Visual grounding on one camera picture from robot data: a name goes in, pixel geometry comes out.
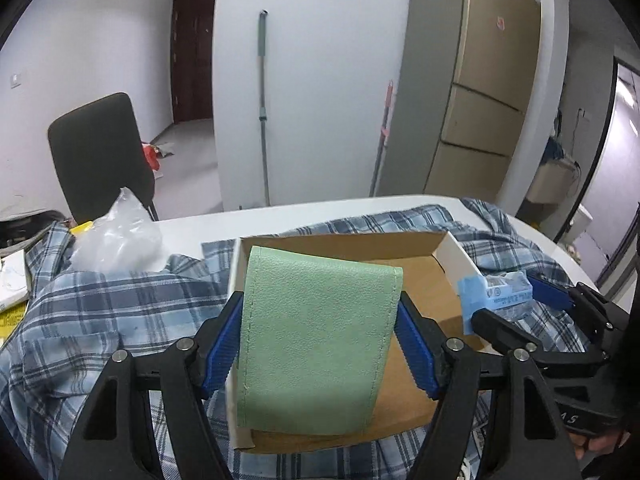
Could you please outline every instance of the hand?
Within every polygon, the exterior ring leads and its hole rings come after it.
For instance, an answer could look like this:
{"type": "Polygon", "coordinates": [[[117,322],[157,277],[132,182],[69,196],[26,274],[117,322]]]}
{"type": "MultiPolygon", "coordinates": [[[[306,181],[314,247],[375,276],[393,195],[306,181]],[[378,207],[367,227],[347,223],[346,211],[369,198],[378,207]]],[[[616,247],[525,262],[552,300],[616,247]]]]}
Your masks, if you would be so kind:
{"type": "MultiPolygon", "coordinates": [[[[604,435],[588,439],[587,446],[585,446],[585,444],[587,443],[587,437],[585,436],[569,433],[569,438],[574,443],[575,457],[580,460],[584,456],[584,453],[587,449],[597,454],[607,454],[613,452],[616,444],[618,443],[618,440],[620,439],[621,433],[622,430],[615,430],[604,435]]],[[[625,434],[620,441],[620,445],[624,444],[628,438],[629,433],[625,431],[625,434]]]]}

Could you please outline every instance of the plaid cloth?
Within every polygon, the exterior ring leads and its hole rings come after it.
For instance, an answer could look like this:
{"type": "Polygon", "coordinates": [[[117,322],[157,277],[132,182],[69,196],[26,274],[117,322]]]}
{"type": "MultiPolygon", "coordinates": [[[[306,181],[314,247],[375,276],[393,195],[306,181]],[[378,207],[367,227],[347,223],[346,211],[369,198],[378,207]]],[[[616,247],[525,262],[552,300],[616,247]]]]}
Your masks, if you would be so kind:
{"type": "MultiPolygon", "coordinates": [[[[487,230],[455,222],[446,209],[427,205],[326,222],[286,235],[448,230],[483,272],[536,269],[555,283],[570,284],[561,267],[519,237],[499,209],[475,200],[463,203],[487,222],[487,230]]],[[[0,351],[0,416],[47,479],[56,477],[74,421],[110,355],[118,348],[133,355],[162,351],[219,314],[232,253],[232,240],[212,242],[203,244],[204,260],[173,255],[161,272],[106,276],[68,268],[73,240],[57,224],[28,253],[32,298],[0,351]]],[[[537,304],[519,323],[540,338],[545,349],[584,350],[572,320],[562,312],[537,304]]],[[[152,392],[150,400],[162,470],[165,478],[178,479],[159,393],[152,392]]],[[[468,446],[474,470],[487,402],[479,399],[468,446]]],[[[230,449],[223,390],[206,402],[205,410],[229,469],[242,480],[402,479],[426,432],[418,428],[358,446],[259,456],[230,449]]]]}

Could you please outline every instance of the blue gripper pad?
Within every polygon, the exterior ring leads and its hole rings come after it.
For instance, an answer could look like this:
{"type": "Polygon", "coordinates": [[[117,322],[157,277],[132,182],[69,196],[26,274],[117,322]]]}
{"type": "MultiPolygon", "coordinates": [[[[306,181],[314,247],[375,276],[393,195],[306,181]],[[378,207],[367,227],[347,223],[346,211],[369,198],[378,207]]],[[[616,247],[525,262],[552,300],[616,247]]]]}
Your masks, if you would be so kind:
{"type": "Polygon", "coordinates": [[[398,301],[394,331],[416,386],[424,390],[431,399],[438,399],[440,386],[435,376],[433,355],[425,345],[402,301],[398,301]]]}
{"type": "Polygon", "coordinates": [[[569,310],[574,307],[569,293],[544,280],[527,275],[533,288],[533,299],[556,310],[569,310]]]}
{"type": "Polygon", "coordinates": [[[240,324],[242,321],[242,303],[241,298],[220,330],[218,339],[207,356],[207,375],[202,383],[202,389],[206,392],[207,397],[225,385],[226,376],[231,370],[231,365],[238,355],[240,349],[240,324]]]}

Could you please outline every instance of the stitching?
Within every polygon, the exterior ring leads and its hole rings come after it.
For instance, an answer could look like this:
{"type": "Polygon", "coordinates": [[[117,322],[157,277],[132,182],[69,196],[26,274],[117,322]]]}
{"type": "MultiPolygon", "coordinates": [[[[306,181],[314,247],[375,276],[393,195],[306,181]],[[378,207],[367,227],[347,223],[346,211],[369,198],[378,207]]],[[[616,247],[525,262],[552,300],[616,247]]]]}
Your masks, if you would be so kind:
{"type": "Polygon", "coordinates": [[[255,290],[258,288],[258,271],[260,270],[260,258],[262,247],[257,248],[257,258],[255,261],[255,275],[251,288],[251,302],[249,305],[249,326],[246,330],[246,352],[244,355],[244,378],[242,378],[242,423],[246,424],[246,376],[249,371],[249,353],[251,349],[251,325],[254,319],[255,290]]]}
{"type": "MultiPolygon", "coordinates": [[[[394,286],[391,290],[391,297],[388,300],[388,303],[391,303],[391,300],[396,297],[396,290],[398,290],[398,269],[396,267],[392,268],[394,270],[394,286]]],[[[394,312],[393,305],[388,308],[388,314],[386,315],[386,329],[389,329],[390,321],[392,314],[394,312]]],[[[376,361],[376,374],[373,377],[373,382],[371,383],[371,392],[369,394],[369,403],[367,405],[367,410],[372,409],[372,402],[374,400],[374,394],[376,393],[376,384],[378,383],[378,375],[380,374],[380,361],[382,361],[382,350],[385,347],[385,342],[388,341],[386,337],[380,341],[380,348],[378,349],[378,360],[376,361]]]]}

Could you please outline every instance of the dark red door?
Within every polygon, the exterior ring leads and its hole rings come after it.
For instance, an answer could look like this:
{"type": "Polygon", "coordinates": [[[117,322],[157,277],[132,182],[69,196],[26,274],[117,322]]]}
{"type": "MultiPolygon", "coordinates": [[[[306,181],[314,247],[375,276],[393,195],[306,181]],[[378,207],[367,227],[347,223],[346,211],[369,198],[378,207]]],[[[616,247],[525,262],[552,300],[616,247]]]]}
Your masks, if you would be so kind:
{"type": "Polygon", "coordinates": [[[211,47],[215,0],[174,0],[171,87],[174,123],[213,117],[211,47]]]}

